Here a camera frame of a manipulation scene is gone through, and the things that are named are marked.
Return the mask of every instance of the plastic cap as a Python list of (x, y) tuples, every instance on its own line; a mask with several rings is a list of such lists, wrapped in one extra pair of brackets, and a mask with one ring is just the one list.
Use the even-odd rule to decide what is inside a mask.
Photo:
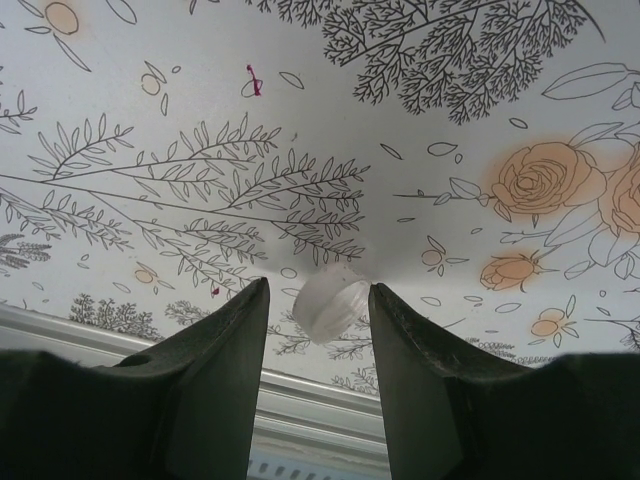
[(367, 313), (370, 285), (367, 277), (344, 263), (327, 265), (298, 293), (293, 319), (312, 342), (330, 342)]

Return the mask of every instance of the orange flower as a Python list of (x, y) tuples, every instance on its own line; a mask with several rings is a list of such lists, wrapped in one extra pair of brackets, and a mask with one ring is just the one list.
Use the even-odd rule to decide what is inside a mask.
[(492, 186), (498, 201), (512, 213), (550, 213), (600, 197), (605, 176), (594, 158), (564, 143), (541, 143), (516, 152)]
[(540, 314), (536, 323), (531, 327), (531, 333), (536, 337), (548, 337), (553, 335), (561, 327), (560, 322), (566, 318), (564, 310), (559, 308), (547, 308)]
[(484, 267), (480, 283), (489, 290), (505, 290), (518, 285), (523, 290), (524, 281), (533, 274), (548, 272), (538, 265), (538, 259), (525, 255), (494, 257), (495, 260)]
[(598, 199), (604, 223), (615, 235), (619, 229), (640, 233), (640, 161), (635, 156), (616, 171), (607, 184), (607, 190)]

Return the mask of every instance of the wallpaper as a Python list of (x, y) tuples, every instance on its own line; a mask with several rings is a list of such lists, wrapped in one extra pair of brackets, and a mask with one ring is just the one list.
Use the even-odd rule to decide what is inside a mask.
[(161, 340), (259, 276), (264, 366), (377, 394), (344, 261), (495, 355), (640, 350), (634, 0), (3, 0), (2, 301)]

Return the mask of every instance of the branch drawing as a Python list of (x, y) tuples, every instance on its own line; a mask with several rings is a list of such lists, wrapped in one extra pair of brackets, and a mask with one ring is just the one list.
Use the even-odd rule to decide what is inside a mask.
[(27, 109), (24, 100), (24, 90), (20, 90), (16, 99), (16, 109), (14, 111), (11, 111), (8, 108), (3, 109), (2, 103), (0, 102), (0, 130), (13, 135), (20, 135), (21, 132), (18, 130), (20, 128), (20, 121), (29, 122), (33, 120), (32, 115), (36, 113), (37, 110), (38, 107), (31, 107)]
[(624, 328), (626, 335), (620, 339), (620, 343), (632, 352), (640, 352), (640, 316), (631, 320), (585, 318), (585, 322), (610, 323)]
[(421, 114), (446, 107), (462, 124), (513, 102), (535, 82), (544, 57), (566, 48), (585, 23), (577, 0), (245, 0), (281, 20), (322, 24), (325, 57), (359, 61), (353, 95), (373, 105), (392, 91)]
[[(85, 122), (84, 143), (79, 143), (79, 128), (68, 136), (58, 123), (59, 143), (52, 146), (39, 134), (51, 160), (30, 157), (48, 169), (38, 170), (46, 175), (44, 180), (0, 174), (0, 178), (53, 187), (42, 207), (27, 204), (10, 192), (3, 197), (2, 190), (0, 202), (4, 198), (7, 212), (19, 213), (27, 224), (35, 222), (35, 231), (44, 230), (49, 236), (59, 238), (53, 230), (70, 231), (105, 249), (132, 248), (125, 239), (131, 232), (121, 221), (105, 218), (105, 212), (111, 210), (139, 228), (142, 238), (160, 255), (174, 257), (178, 275), (189, 274), (194, 287), (208, 284), (212, 297), (220, 289), (227, 297), (240, 291), (254, 278), (247, 267), (267, 259), (260, 248), (264, 240), (259, 225), (277, 230), (281, 239), (290, 238), (293, 253), (306, 250), (316, 264), (360, 258), (364, 248), (354, 238), (344, 237), (358, 231), (364, 218), (358, 202), (363, 194), (354, 184), (363, 181), (369, 167), (355, 166), (355, 160), (338, 163), (333, 158), (316, 165), (315, 158), (300, 156), (294, 149), (282, 160), (278, 155), (268, 159), (277, 149), (274, 142), (280, 128), (267, 130), (260, 125), (251, 130), (248, 124), (245, 115), (237, 128), (227, 122), (213, 136), (201, 122), (192, 136), (180, 132), (180, 139), (169, 145), (163, 159), (154, 152), (145, 156), (141, 151), (134, 163), (116, 166), (103, 156), (106, 150), (102, 147), (114, 151), (112, 142), (132, 147), (122, 139), (131, 127), (121, 130), (118, 125), (113, 135), (107, 136), (103, 115), (97, 135), (90, 122)], [(86, 162), (78, 165), (82, 159)], [(119, 175), (130, 182), (127, 193), (110, 190), (110, 182), (103, 182), (104, 188), (91, 189), (69, 182), (107, 175)], [(73, 192), (89, 193), (107, 208), (81, 207), (71, 198)], [(198, 217), (184, 226), (137, 218), (116, 206), (117, 199), (159, 210), (188, 211)]]
[(29, 155), (29, 158), (46, 170), (34, 170), (34, 172), (47, 177), (46, 181), (58, 180), (75, 176), (79, 170), (92, 169), (95, 165), (111, 166), (112, 163), (104, 158), (108, 148), (116, 152), (116, 145), (133, 148), (123, 137), (129, 134), (133, 127), (122, 130), (116, 125), (113, 134), (107, 135), (107, 116), (103, 113), (98, 122), (98, 128), (94, 131), (88, 119), (84, 122), (82, 138), (80, 127), (76, 127), (71, 135), (68, 135), (64, 127), (57, 123), (58, 141), (49, 143), (42, 132), (38, 132), (40, 144), (47, 151), (50, 158), (42, 158)]
[(358, 368), (355, 372), (344, 377), (336, 375), (331, 379), (331, 383), (337, 387), (351, 390), (353, 392), (366, 393), (368, 395), (379, 396), (378, 372), (375, 364), (370, 367)]

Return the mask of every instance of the tree drawing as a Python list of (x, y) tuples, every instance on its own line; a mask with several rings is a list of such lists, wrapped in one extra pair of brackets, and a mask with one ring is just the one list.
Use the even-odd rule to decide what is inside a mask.
[(211, 315), (208, 310), (203, 310), (197, 305), (193, 305), (188, 300), (178, 300), (175, 303), (170, 303), (164, 311), (164, 314), (178, 322), (178, 325), (188, 327), (196, 322), (199, 322), (205, 317)]
[(69, 320), (154, 342), (163, 340), (158, 330), (152, 325), (151, 314), (137, 312), (135, 303), (118, 305), (109, 298), (99, 300), (96, 306), (91, 295), (81, 293), (73, 300)]
[(569, 45), (587, 21), (602, 36), (577, 0), (245, 2), (304, 28), (321, 24), (331, 63), (363, 65), (358, 100), (376, 105), (393, 91), (408, 112), (445, 107), (457, 124), (518, 100), (543, 59)]
[[(86, 120), (73, 130), (58, 122), (55, 138), (40, 132), (46, 153), (29, 158), (42, 179), (0, 178), (50, 190), (36, 204), (0, 188), (7, 222), (19, 220), (22, 229), (47, 240), (71, 233), (120, 251), (133, 248), (127, 237), (134, 228), (160, 255), (176, 260), (178, 275), (189, 275), (194, 287), (208, 284), (212, 295), (222, 290), (227, 298), (255, 278), (248, 266), (267, 259), (261, 226), (291, 241), (294, 255), (307, 252), (316, 265), (351, 261), (364, 252), (347, 237), (364, 218), (356, 185), (369, 167), (357, 166), (355, 159), (318, 162), (293, 148), (281, 157), (272, 153), (281, 129), (249, 129), (244, 115), (237, 128), (227, 122), (215, 136), (200, 122), (192, 135), (180, 132), (161, 156), (143, 150), (122, 165), (119, 147), (134, 148), (125, 139), (132, 130), (116, 125), (108, 131), (102, 115), (97, 126)], [(104, 187), (85, 186), (89, 177), (103, 179)], [(125, 185), (126, 194), (117, 188)], [(116, 205), (122, 200), (153, 206), (158, 217), (141, 218)], [(177, 225), (175, 219), (184, 215), (163, 215), (165, 210), (188, 212), (190, 220)]]

